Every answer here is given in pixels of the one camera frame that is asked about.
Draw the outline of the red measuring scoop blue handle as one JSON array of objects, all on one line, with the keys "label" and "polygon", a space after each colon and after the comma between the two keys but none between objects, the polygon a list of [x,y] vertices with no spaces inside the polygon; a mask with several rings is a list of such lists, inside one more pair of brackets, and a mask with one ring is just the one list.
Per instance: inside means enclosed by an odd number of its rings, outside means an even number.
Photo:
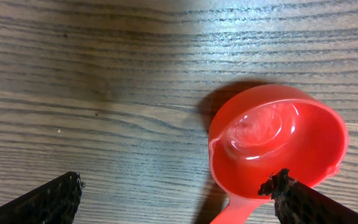
[{"label": "red measuring scoop blue handle", "polygon": [[299,89],[261,85],[238,93],[208,132],[209,169],[229,197],[214,222],[246,222],[269,201],[260,186],[281,169],[310,187],[335,176],[348,144],[341,116]]}]

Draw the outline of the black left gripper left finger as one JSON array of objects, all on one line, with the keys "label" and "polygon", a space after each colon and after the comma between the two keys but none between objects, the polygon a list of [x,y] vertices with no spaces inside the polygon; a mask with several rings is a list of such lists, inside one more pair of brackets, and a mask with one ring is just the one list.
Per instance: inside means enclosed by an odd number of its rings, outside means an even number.
[{"label": "black left gripper left finger", "polygon": [[0,224],[72,224],[82,190],[80,174],[67,172],[0,206]]}]

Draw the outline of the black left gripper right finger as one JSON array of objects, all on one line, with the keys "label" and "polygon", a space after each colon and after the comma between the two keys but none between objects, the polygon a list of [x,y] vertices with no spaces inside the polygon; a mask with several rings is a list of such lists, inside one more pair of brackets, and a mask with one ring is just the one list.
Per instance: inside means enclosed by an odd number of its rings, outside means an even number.
[{"label": "black left gripper right finger", "polygon": [[358,213],[317,192],[282,169],[260,186],[258,194],[274,200],[281,224],[358,224]]}]

